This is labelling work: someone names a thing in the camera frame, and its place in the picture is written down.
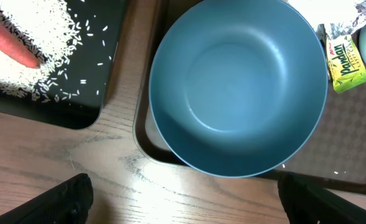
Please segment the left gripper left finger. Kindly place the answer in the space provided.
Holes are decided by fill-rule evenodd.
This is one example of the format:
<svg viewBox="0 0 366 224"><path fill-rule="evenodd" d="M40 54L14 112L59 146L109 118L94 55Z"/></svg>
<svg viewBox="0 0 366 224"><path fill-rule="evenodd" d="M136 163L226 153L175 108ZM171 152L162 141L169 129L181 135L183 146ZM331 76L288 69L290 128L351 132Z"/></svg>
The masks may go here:
<svg viewBox="0 0 366 224"><path fill-rule="evenodd" d="M93 205L88 174L77 174L0 216L0 224L85 224Z"/></svg>

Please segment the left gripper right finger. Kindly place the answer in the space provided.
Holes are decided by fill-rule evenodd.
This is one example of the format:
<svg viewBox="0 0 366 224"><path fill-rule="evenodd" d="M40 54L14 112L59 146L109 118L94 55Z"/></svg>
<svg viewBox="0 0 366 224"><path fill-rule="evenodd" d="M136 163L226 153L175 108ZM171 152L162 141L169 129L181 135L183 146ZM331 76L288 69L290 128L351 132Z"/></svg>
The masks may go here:
<svg viewBox="0 0 366 224"><path fill-rule="evenodd" d="M290 223L366 223L366 210L288 172L278 180L278 195Z"/></svg>

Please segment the dark blue plate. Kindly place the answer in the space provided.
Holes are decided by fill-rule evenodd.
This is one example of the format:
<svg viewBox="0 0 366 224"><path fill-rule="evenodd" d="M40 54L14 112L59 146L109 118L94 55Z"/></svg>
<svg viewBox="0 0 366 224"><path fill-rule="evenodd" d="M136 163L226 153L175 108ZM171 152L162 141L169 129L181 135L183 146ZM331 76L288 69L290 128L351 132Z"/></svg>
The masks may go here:
<svg viewBox="0 0 366 224"><path fill-rule="evenodd" d="M201 1L162 39L149 102L163 140L184 163L219 177L251 177L305 145L327 89L321 43L292 6Z"/></svg>

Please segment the pile of white rice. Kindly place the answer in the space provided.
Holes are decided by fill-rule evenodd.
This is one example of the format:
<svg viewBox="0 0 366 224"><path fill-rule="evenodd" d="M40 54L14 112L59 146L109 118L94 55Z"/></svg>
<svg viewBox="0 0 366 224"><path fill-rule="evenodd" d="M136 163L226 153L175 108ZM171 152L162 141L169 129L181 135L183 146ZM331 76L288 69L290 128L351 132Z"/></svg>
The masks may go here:
<svg viewBox="0 0 366 224"><path fill-rule="evenodd" d="M80 26L67 1L0 1L0 23L40 62L27 68L0 51L0 91L14 97L48 90L47 80L67 63L80 43Z"/></svg>

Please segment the orange carrot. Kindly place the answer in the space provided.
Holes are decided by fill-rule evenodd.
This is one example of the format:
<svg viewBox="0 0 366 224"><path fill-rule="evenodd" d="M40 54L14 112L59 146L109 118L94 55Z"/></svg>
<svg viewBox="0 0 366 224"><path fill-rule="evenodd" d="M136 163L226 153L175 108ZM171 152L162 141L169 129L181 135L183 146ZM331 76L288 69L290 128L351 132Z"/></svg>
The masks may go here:
<svg viewBox="0 0 366 224"><path fill-rule="evenodd" d="M1 23L0 51L28 68L40 67L40 62L36 56L30 52L16 37L14 37Z"/></svg>

